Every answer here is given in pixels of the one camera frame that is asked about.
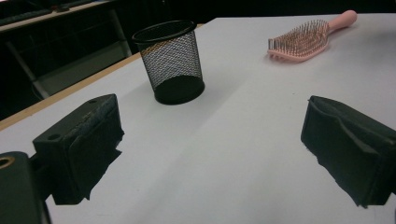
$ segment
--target hairbrush head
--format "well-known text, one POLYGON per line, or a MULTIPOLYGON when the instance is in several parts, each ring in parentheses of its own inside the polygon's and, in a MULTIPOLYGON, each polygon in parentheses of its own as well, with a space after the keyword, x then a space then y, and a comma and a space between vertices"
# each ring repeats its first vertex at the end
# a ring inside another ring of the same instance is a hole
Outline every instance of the hairbrush head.
POLYGON ((321 53, 328 46, 331 30, 347 27, 355 22, 357 14, 349 10, 332 21, 309 21, 285 35, 268 39, 268 54, 271 57, 294 62, 306 61, 321 53))

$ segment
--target mesh cup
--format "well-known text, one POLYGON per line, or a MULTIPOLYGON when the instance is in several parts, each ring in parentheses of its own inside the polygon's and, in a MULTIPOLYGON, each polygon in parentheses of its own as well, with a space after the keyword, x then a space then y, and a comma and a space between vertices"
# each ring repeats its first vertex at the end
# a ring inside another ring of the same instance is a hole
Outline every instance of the mesh cup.
POLYGON ((195 27, 192 21, 168 21, 143 29, 132 37, 159 103, 183 104, 204 91, 195 27))

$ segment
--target pink object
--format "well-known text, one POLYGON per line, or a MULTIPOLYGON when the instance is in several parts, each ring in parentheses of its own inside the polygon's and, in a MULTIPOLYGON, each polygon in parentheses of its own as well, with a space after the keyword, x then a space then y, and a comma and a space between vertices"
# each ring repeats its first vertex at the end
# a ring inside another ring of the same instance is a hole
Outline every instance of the pink object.
POLYGON ((268 39, 267 52, 275 58, 298 63, 306 61, 326 49, 330 31, 348 27, 357 18, 355 11, 348 10, 329 22, 323 20, 306 22, 285 35, 268 39))

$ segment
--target dark background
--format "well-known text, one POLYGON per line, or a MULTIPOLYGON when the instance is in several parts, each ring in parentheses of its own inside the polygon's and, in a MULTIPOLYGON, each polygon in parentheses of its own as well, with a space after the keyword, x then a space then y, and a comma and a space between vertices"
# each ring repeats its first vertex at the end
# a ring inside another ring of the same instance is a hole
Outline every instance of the dark background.
MULTIPOLYGON (((205 23, 217 17, 340 14, 348 9, 358 13, 396 12, 394 0, 120 0, 120 2, 122 4, 116 11, 133 53, 137 52, 137 48, 130 37, 136 31, 162 21, 190 20, 205 23)), ((43 30, 34 29, 30 34, 15 35, 10 39, 21 51, 24 59, 35 69, 35 74, 40 75, 114 41, 116 39, 114 32, 111 30, 107 32, 107 29, 112 28, 110 24, 106 24, 106 15, 93 12, 78 15, 71 21, 49 24, 43 30)), ((2 40, 0 120, 40 100, 32 83, 2 40)))

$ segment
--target black rim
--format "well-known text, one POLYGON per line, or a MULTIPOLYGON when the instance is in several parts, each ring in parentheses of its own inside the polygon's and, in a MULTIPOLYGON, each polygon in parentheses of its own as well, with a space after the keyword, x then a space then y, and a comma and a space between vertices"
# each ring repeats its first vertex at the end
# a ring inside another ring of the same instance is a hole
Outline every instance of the black rim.
POLYGON ((152 44, 152 43, 157 43, 157 42, 161 42, 161 41, 165 41, 165 40, 170 40, 170 39, 174 39, 180 36, 183 36, 184 34, 187 34, 191 31, 193 31, 196 28, 197 24, 193 21, 166 21, 166 22, 162 22, 156 25, 152 25, 149 26, 143 30, 140 30, 138 32, 136 32, 133 36, 132 36, 132 40, 137 43, 137 44, 152 44), (152 39, 142 39, 139 38, 140 35, 142 35, 145 32, 149 32, 153 29, 156 29, 158 27, 164 26, 164 25, 168 25, 168 24, 177 24, 177 23, 187 23, 189 24, 188 27, 186 27, 185 29, 180 30, 179 32, 172 34, 172 35, 167 35, 167 36, 163 36, 160 38, 152 38, 152 39))

